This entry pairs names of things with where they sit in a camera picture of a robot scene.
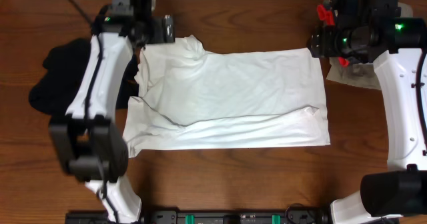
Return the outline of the white t-shirt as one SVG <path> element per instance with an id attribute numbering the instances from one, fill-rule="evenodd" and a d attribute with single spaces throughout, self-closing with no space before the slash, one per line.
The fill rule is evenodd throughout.
<path id="1" fill-rule="evenodd" d="M 140 55 L 123 137 L 143 150 L 330 144 L 320 62 L 306 49 L 218 54 L 194 36 Z"/>

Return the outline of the black mounting rail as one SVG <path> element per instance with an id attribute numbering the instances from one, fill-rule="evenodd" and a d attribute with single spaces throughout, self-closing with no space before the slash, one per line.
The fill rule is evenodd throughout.
<path id="1" fill-rule="evenodd" d="M 106 212 L 71 211 L 65 215 L 65 224 L 114 223 L 108 220 Z M 326 224 L 332 223 L 319 210 L 291 208 L 283 213 L 184 213 L 177 211 L 156 211 L 140 217 L 141 224 Z M 398 218 L 381 218 L 367 223 L 399 224 Z"/>

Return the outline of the khaki folded garment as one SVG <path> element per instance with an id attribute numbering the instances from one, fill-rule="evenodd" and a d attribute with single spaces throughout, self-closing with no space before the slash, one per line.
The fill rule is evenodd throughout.
<path id="1" fill-rule="evenodd" d="M 368 52 L 368 48 L 378 44 L 378 31 L 375 27 L 365 25 L 355 28 L 350 35 L 350 47 L 354 52 Z M 381 90 L 380 82 L 374 72 L 372 63 L 356 63 L 341 65 L 337 57 L 329 58 L 331 69 L 327 80 L 355 87 Z"/>

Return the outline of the black t-shirt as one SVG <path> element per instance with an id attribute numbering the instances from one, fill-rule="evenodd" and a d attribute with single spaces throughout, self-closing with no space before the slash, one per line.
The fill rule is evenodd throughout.
<path id="1" fill-rule="evenodd" d="M 78 38 L 50 50 L 46 74 L 29 92 L 29 104 L 47 115 L 64 115 L 74 100 L 89 61 L 91 44 Z"/>

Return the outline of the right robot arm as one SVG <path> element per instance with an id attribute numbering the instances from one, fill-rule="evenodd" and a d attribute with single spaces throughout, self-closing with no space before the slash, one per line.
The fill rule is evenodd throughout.
<path id="1" fill-rule="evenodd" d="M 398 0 L 326 0 L 308 41 L 315 58 L 372 64 L 388 128 L 388 170 L 330 204 L 320 223 L 397 223 L 426 213 L 426 22 Z"/>

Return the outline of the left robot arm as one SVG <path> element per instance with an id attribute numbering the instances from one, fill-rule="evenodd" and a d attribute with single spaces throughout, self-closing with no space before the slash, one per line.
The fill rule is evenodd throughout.
<path id="1" fill-rule="evenodd" d="M 106 211 L 72 212 L 66 223 L 143 223 L 142 201 L 126 175 L 129 151 L 115 125 L 125 70 L 136 49 L 175 41 L 173 18 L 154 17 L 155 0 L 112 0 L 94 19 L 91 53 L 79 90 L 49 134 L 62 170 L 95 193 Z"/>

